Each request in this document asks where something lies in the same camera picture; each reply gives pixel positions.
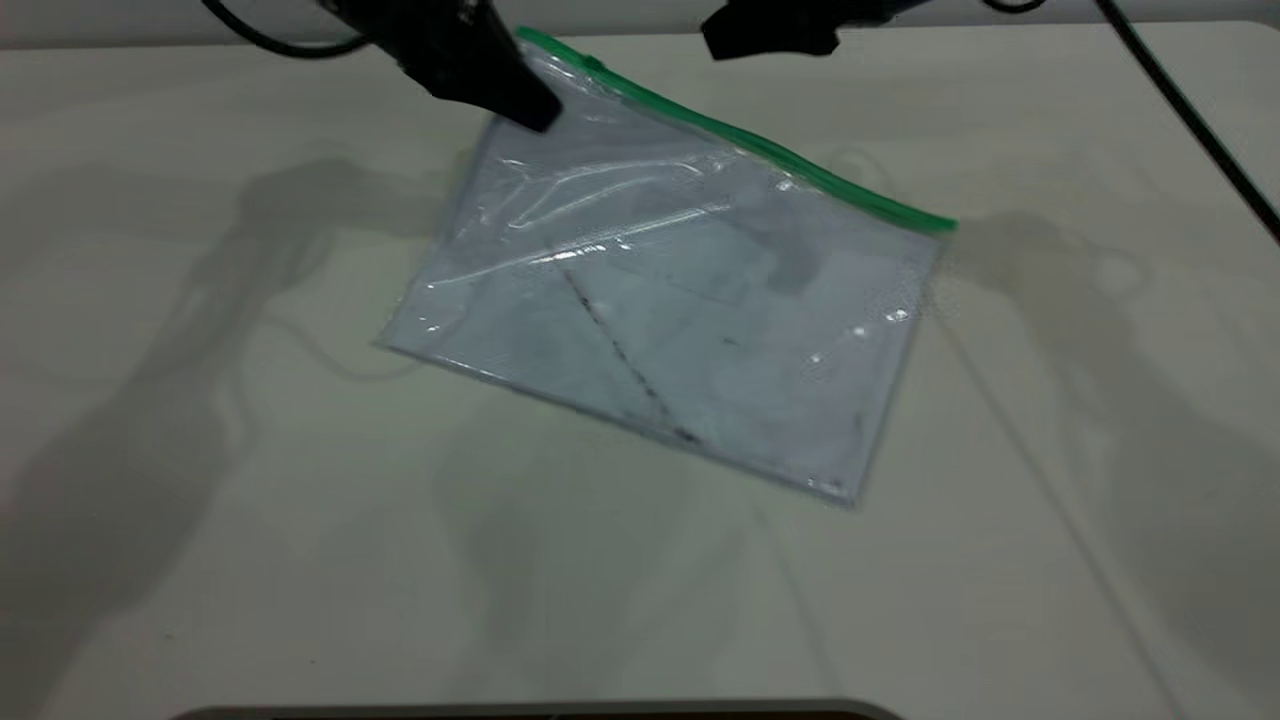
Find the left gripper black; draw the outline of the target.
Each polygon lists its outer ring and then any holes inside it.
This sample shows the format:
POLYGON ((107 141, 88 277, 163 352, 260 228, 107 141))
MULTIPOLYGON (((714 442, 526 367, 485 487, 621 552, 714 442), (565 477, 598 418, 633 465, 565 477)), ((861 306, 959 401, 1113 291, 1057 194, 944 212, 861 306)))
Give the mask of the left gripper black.
POLYGON ((324 1, 323 8, 398 60, 433 97, 481 108, 543 133, 559 97, 530 69, 490 1, 324 1))

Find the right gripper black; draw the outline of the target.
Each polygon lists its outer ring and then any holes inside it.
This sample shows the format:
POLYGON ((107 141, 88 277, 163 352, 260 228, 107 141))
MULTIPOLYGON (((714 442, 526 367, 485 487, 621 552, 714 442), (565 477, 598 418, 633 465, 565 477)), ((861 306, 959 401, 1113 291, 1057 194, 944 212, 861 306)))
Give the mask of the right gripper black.
POLYGON ((717 61, 776 53, 828 56, 840 44, 840 28, 886 26, 905 12, 905 1, 724 4, 700 32, 717 61))

